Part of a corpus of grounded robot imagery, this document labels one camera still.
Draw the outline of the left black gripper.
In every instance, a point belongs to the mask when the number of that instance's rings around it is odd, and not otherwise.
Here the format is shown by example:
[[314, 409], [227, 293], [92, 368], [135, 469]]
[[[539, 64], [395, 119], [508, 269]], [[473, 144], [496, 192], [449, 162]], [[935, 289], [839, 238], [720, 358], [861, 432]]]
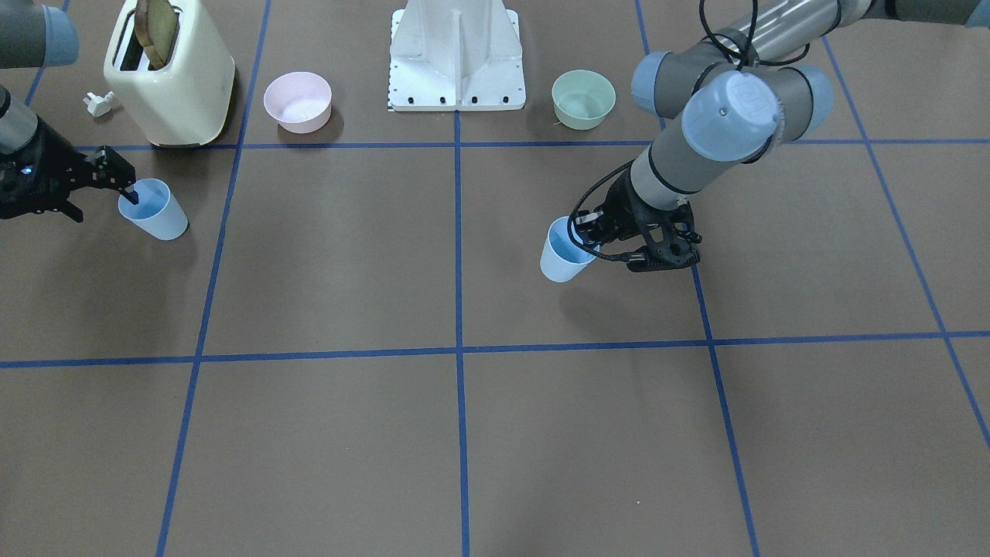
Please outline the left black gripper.
[[592, 230], [592, 236], [580, 233], [583, 251], [600, 255], [604, 244], [641, 236], [641, 226], [634, 215], [633, 198], [630, 197], [631, 186], [630, 169], [625, 168], [609, 186], [605, 200], [594, 209], [596, 213], [580, 213], [574, 217], [572, 226], [576, 231]]

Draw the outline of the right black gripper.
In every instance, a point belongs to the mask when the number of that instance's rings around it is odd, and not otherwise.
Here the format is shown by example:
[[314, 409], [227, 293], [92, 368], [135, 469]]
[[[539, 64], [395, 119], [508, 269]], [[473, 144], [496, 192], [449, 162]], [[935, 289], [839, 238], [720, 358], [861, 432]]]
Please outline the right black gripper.
[[70, 202], [70, 194], [82, 187], [117, 190], [133, 206], [139, 205], [135, 190], [137, 174], [124, 156], [113, 148], [99, 147], [87, 156], [66, 138], [39, 120], [36, 133], [17, 155], [18, 186], [15, 215], [57, 212], [82, 217], [84, 212]]

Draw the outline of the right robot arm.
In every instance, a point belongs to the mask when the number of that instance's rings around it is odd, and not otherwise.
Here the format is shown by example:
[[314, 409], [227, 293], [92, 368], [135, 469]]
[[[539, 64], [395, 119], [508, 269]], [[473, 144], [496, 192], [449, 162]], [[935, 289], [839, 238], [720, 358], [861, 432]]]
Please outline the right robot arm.
[[[32, 1], [1, 3], [1, 67], [69, 66], [78, 59], [77, 28], [61, 9]], [[135, 168], [103, 145], [79, 152], [12, 92], [1, 99], [1, 218], [60, 213], [80, 223], [84, 212], [70, 202], [81, 188], [112, 190], [136, 205]]]

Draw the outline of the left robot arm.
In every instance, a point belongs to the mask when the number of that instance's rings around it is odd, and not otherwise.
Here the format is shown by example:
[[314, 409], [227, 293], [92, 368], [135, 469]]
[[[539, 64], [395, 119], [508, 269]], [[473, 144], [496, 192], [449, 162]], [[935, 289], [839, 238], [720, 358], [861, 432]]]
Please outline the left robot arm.
[[605, 200], [577, 204], [565, 236], [600, 258], [604, 244], [641, 237], [643, 247], [609, 256], [636, 272], [700, 260], [690, 200], [738, 163], [817, 129], [831, 113], [826, 75], [797, 60], [814, 39], [862, 19], [986, 27], [986, 1], [773, 1], [681, 53], [647, 54], [634, 71], [634, 102], [665, 120], [633, 161], [606, 176]]

